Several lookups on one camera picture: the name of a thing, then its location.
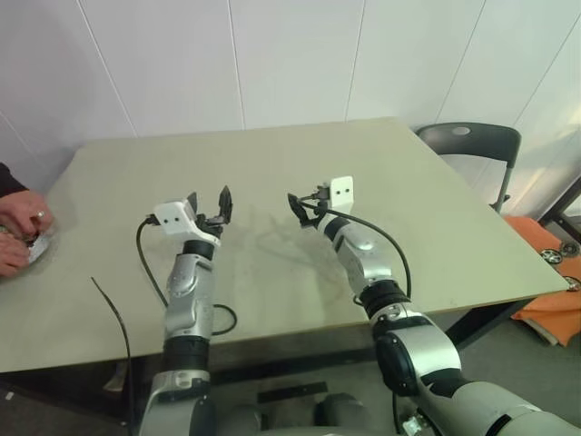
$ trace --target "silver robot arm segment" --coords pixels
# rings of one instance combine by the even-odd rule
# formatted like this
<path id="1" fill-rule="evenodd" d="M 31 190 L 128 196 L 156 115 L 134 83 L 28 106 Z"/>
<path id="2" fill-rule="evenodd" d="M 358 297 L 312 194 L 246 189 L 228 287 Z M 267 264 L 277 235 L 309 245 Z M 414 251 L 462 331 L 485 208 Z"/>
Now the silver robot arm segment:
<path id="1" fill-rule="evenodd" d="M 231 219 L 228 187 L 220 195 L 220 213 L 197 214 L 195 193 L 182 202 L 156 206 L 154 215 L 165 232 L 183 243 L 167 283 L 162 371 L 153 377 L 140 436 L 185 436 L 215 433 L 209 398 L 208 355 L 213 318 L 213 255 L 222 227 Z"/>
<path id="2" fill-rule="evenodd" d="M 340 181 L 342 190 L 334 189 Z M 349 193 L 345 203 L 343 194 Z M 301 205 L 318 201 L 315 218 Z M 391 276 L 389 260 L 377 250 L 369 230 L 325 210 L 348 213 L 352 178 L 341 177 L 306 197 L 289 194 L 303 227 L 314 226 L 330 239 L 372 327 L 379 369 L 385 384 L 410 397 L 427 421 L 445 436 L 574 436 L 579 429 L 515 394 L 482 381 L 468 381 L 448 336 L 416 310 Z"/>

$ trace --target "black wire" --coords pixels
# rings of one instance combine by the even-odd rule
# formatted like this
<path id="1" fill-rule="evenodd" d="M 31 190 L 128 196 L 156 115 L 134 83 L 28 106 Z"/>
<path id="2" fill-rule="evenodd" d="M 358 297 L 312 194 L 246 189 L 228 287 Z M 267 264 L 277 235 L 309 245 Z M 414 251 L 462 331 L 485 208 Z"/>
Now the black wire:
<path id="1" fill-rule="evenodd" d="M 129 436 L 133 436 L 133 429 L 135 428 L 135 420 L 134 420 L 134 410 L 135 410 L 135 396 L 134 396 L 134 389 L 133 389 L 133 367 L 131 365 L 131 349 L 129 347 L 129 337 L 127 336 L 127 329 L 125 328 L 125 323 L 123 322 L 123 318 L 117 308 L 109 298 L 109 296 L 101 289 L 99 283 L 91 277 L 93 284 L 99 290 L 109 307 L 113 311 L 115 318 L 119 322 L 119 326 L 121 327 L 121 332 L 123 333 L 123 339 L 125 340 L 125 350 L 127 351 L 127 386 L 128 386 L 128 397 L 129 397 L 129 423 L 127 425 L 127 434 Z"/>
<path id="2" fill-rule="evenodd" d="M 214 304 L 214 307 L 216 309 L 223 309 L 224 311 L 228 312 L 232 317 L 232 324 L 230 325 L 230 327 L 224 330 L 212 332 L 212 336 L 220 336 L 221 334 L 230 333 L 232 330 L 236 328 L 236 325 L 238 324 L 238 316 L 236 315 L 236 312 L 233 310 L 232 307 L 227 306 L 226 304 Z"/>
<path id="3" fill-rule="evenodd" d="M 139 227 L 137 227 L 137 233 L 135 235 L 135 245 L 137 245 L 137 252 L 139 253 L 139 258 L 142 261 L 142 265 L 143 265 L 145 272 L 147 273 L 147 277 L 149 277 L 149 280 L 152 283 L 152 286 L 155 289 L 155 292 L 160 297 L 160 300 L 162 301 L 163 305 L 165 307 L 167 307 L 167 300 L 165 299 L 165 296 L 163 295 L 163 292 L 160 289 L 160 286 L 157 284 L 155 277 L 153 277 L 152 270 L 150 270 L 149 264 L 147 263 L 147 261 L 145 260 L 145 256 L 143 255 L 142 230 L 143 230 L 143 227 L 145 227 L 147 224 L 151 224 L 151 223 L 153 223 L 152 219 L 148 216 L 147 218 L 145 218 L 143 220 L 143 222 L 141 224 L 139 224 Z M 238 324 L 238 316 L 236 315 L 236 312 L 233 310 L 233 308 L 230 306 L 227 306 L 226 304 L 214 304 L 214 308 L 223 309 L 226 312 L 228 312 L 232 317 L 232 324 L 227 329 L 218 330 L 217 332 L 212 332 L 212 336 L 220 336 L 221 334 L 226 334 L 226 333 L 229 333 L 232 330 L 234 330 L 234 328 Z"/>
<path id="4" fill-rule="evenodd" d="M 346 218 L 348 220 L 354 221 L 355 223 L 365 225 L 366 227 L 369 227 L 371 230 L 374 230 L 375 232 L 379 233 L 381 236 L 386 238 L 395 247 L 396 251 L 399 254 L 399 257 L 401 258 L 401 262 L 403 263 L 403 269 L 406 272 L 406 295 L 409 299 L 411 299 L 411 272 L 409 270 L 408 259 L 406 258 L 405 253 L 403 252 L 403 250 L 401 249 L 401 247 L 399 246 L 399 244 L 396 242 L 395 239 L 393 239 L 389 234 L 387 234 L 382 229 L 380 229 L 377 225 L 370 223 L 368 221 L 362 220 L 361 218 L 358 218 L 357 216 L 349 215 L 349 214 L 343 213 L 343 212 L 333 211 L 332 209 L 327 209 L 326 207 L 314 206 L 312 204 L 308 204 L 305 202 L 300 202 L 300 205 L 303 207 L 306 207 L 308 209 L 312 209 L 313 211 L 330 213 L 331 215 L 340 216 L 341 218 Z M 353 302 L 355 304 L 359 305 L 358 301 L 356 300 L 356 297 L 353 298 Z M 402 428 L 401 428 L 401 422 L 399 421 L 399 415 L 398 415 L 398 396 L 396 395 L 396 393 L 394 391 L 391 392 L 391 411 L 393 413 L 393 424 L 396 428 L 396 432 L 398 434 L 401 434 Z"/>
<path id="5" fill-rule="evenodd" d="M 165 299 L 165 296 L 163 295 L 162 290 L 160 289 L 159 285 L 157 284 L 155 277 L 153 277 L 152 270 L 149 269 L 149 265 L 147 264 L 147 261 L 145 260 L 145 256 L 143 255 L 142 230 L 143 230 L 143 227 L 145 227 L 149 223 L 151 223 L 151 221 L 150 221 L 150 218 L 147 217 L 143 220 L 143 222 L 141 224 L 139 224 L 139 227 L 137 227 L 137 233 L 135 234 L 135 245 L 137 246 L 137 253 L 139 254 L 139 259 L 142 261 L 143 268 L 144 268 L 145 272 L 147 273 L 147 276 L 149 277 L 149 280 L 152 283 L 152 286 L 153 286 L 155 292 L 157 293 L 157 296 L 160 297 L 160 300 L 162 301 L 163 305 L 165 307 L 167 307 L 167 300 Z"/>

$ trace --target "white wall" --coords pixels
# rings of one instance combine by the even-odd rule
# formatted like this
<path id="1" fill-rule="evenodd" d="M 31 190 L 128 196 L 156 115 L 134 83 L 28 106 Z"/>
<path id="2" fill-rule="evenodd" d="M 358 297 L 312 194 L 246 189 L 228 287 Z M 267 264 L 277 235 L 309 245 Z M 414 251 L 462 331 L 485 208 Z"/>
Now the white wall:
<path id="1" fill-rule="evenodd" d="M 516 127 L 508 213 L 581 173 L 578 0 L 0 4 L 0 160 L 45 190 L 94 138 L 397 115 Z M 501 167 L 447 159 L 485 200 Z"/>

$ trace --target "table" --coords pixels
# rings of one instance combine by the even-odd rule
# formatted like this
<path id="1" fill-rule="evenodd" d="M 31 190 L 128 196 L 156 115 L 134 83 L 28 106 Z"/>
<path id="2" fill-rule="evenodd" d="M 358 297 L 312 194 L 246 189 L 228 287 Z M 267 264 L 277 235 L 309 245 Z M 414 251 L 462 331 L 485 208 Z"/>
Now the table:
<path id="1" fill-rule="evenodd" d="M 413 301 L 441 312 L 566 288 L 460 177 L 394 118 L 349 123 L 95 141 L 80 149 L 48 195 L 58 234 L 48 252 L 0 288 L 0 372 L 123 358 L 119 327 L 90 281 L 110 295 L 134 355 L 162 348 L 163 308 L 139 264 L 134 233 L 157 203 L 198 192 L 217 212 L 228 184 L 234 208 L 216 256 L 215 301 L 239 316 L 215 342 L 366 321 L 328 241 L 302 230 L 286 193 L 354 176 L 353 213 L 399 241 Z M 383 243 L 405 289 L 399 258 Z M 164 282 L 180 247 L 146 228 L 143 249 Z"/>

